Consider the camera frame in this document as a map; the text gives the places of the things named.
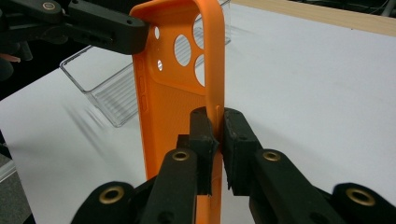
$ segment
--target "transparent plastic bin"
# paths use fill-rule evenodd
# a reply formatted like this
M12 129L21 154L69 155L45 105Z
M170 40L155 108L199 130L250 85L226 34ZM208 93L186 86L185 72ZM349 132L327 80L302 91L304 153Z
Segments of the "transparent plastic bin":
M227 44L231 41L230 0L219 3L224 13ZM193 28L194 37L197 44L203 46L202 27L201 18L198 16ZM187 39L180 39L176 45L177 55L190 55L188 51L191 49ZM104 53L104 49L89 46L61 62L60 67L114 127L121 127L137 114L131 55L108 50Z

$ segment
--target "white surface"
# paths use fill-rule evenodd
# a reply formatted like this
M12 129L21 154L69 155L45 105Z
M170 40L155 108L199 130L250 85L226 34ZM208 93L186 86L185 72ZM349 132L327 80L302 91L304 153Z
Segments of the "white surface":
M237 5L232 25L226 106L317 187L396 204L396 38ZM37 223L70 222L105 182L144 181L137 118L113 128L59 70L2 101L0 128ZM223 195L222 223L253 223L247 198Z

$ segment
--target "screw hole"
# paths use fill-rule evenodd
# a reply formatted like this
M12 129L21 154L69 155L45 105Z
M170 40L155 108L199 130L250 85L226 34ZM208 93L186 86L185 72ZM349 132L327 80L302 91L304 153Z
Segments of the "screw hole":
M157 61L157 67L158 67L158 70L160 70L160 71L163 70L163 62L161 62L161 60Z
M119 201L124 195L124 190L120 186L113 186L102 191L99 196L99 202L103 204L111 204Z
M158 26L154 27L154 35L156 39L160 38L160 28Z
M363 206L373 206L375 205L374 197L365 190L362 189L347 189L346 196L355 203Z

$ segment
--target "orange phone case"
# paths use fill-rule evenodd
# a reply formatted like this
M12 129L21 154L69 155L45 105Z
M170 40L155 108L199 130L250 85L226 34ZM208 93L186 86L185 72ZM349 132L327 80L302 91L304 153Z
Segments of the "orange phone case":
M133 56L147 178L158 174L177 136L190 131L190 112L205 106L214 135L221 137L224 112L224 17L217 0L154 0L130 13L151 24L143 52ZM204 47L195 43L193 25L202 16ZM191 58L180 64L175 43L184 35ZM195 75L204 55L205 85ZM198 196L196 223L220 223L222 159L218 150L212 173L212 196Z

